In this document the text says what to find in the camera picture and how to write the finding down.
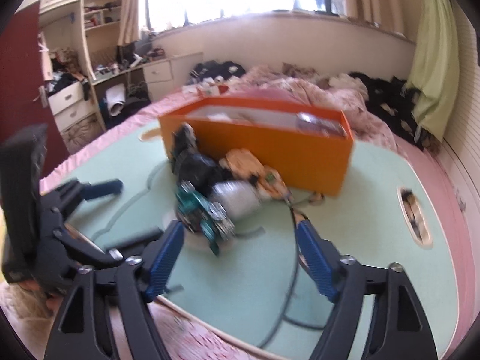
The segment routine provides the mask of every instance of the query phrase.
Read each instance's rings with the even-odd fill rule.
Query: orange box
[[[198,114],[204,107],[242,108],[258,114],[263,111],[272,114],[271,111],[275,111],[275,115],[290,117],[291,114],[306,112],[340,122],[346,137],[324,137],[291,127],[272,127],[242,120],[210,120],[206,116],[189,115]],[[340,193],[353,146],[352,132],[343,112],[284,101],[207,97],[164,114],[158,120],[169,158],[173,145],[172,133],[183,122],[187,122],[195,130],[201,153],[220,160],[231,149],[245,148],[264,165],[277,169],[289,187],[331,196]]]

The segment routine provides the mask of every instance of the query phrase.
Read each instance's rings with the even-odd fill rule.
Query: teal toy part
[[[210,250],[218,256],[218,242],[234,236],[234,225],[220,203],[210,202],[189,181],[182,181],[177,191],[177,216],[192,232],[202,232]]]

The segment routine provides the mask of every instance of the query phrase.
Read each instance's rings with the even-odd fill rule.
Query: door
[[[44,85],[38,47],[39,2],[17,12],[0,35],[0,142],[25,126],[47,123],[47,155],[43,176],[68,157],[50,107],[42,106]]]

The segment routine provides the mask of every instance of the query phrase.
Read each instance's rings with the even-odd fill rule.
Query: drawer
[[[82,83],[76,82],[49,97],[50,109],[56,115],[77,101],[83,99]]]
[[[143,75],[147,83],[157,83],[159,81],[170,81],[172,72],[170,62],[159,62],[143,68]]]
[[[168,95],[174,88],[173,80],[163,82],[150,82],[148,85],[148,92],[152,103],[161,100]]]
[[[55,115],[55,123],[57,123],[58,130],[63,131],[93,112],[95,112],[95,106],[91,100],[80,100]]]

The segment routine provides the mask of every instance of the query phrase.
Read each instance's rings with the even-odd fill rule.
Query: mint green mat
[[[175,180],[163,143],[138,140],[141,132],[157,126],[153,122],[119,140],[68,176],[91,183],[119,178],[125,185],[116,198],[84,203],[69,221],[103,249],[152,226],[165,227],[172,216]],[[417,195],[433,235],[431,250],[414,243],[400,210],[398,187]],[[293,192],[298,200],[310,194]],[[302,210],[342,254],[372,266],[404,265],[442,355],[458,319],[457,286],[440,223],[408,163],[390,151],[356,142],[340,196]],[[235,240],[219,258],[210,251],[183,248],[169,286],[182,285],[184,290],[169,299],[249,344],[292,359],[308,359],[321,331],[295,323],[321,327],[332,306],[302,269],[288,296],[296,264],[289,210],[280,202],[266,203],[236,223],[236,230],[251,236]],[[365,297],[351,359],[362,355],[372,307],[373,297]]]

